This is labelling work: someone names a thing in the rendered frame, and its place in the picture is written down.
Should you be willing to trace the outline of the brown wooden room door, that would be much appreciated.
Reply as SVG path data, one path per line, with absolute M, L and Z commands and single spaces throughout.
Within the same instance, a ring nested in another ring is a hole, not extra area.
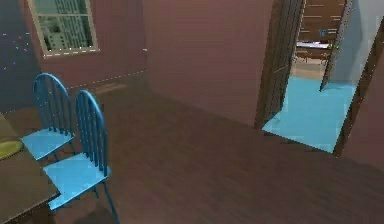
M 282 110 L 305 0 L 273 0 L 255 127 Z

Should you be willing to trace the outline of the blue slatted chair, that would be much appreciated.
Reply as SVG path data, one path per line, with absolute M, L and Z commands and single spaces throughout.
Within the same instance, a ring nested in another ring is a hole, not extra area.
M 90 190 L 99 197 L 97 186 L 102 184 L 114 220 L 120 224 L 106 184 L 111 168 L 108 165 L 108 138 L 103 113 L 95 97 L 85 89 L 76 94 L 75 111 L 81 151 L 43 168 L 60 192 L 48 206 L 51 211 L 58 210 Z
M 36 160 L 54 155 L 70 145 L 76 153 L 71 98 L 63 83 L 49 73 L 39 74 L 33 83 L 33 97 L 38 109 L 42 128 L 21 138 L 23 144 Z

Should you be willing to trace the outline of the white framed window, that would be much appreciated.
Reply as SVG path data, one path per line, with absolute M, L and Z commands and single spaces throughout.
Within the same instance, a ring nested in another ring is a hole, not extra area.
M 27 0 L 44 58 L 99 51 L 90 0 Z

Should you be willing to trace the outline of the brown wooden chest of drawers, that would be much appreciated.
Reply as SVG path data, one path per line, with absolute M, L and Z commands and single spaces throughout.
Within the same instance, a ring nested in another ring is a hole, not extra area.
M 345 4 L 346 0 L 305 0 L 298 41 L 334 42 Z

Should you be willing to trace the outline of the brown wooden table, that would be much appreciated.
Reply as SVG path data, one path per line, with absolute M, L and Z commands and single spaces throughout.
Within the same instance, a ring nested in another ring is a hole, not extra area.
M 26 149 L 0 160 L 0 224 L 56 224 L 59 190 Z

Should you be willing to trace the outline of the yellow-green plate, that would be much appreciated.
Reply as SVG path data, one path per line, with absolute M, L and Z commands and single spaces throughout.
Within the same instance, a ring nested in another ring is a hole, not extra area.
M 0 143 L 0 160 L 6 159 L 23 149 L 20 141 L 5 141 Z

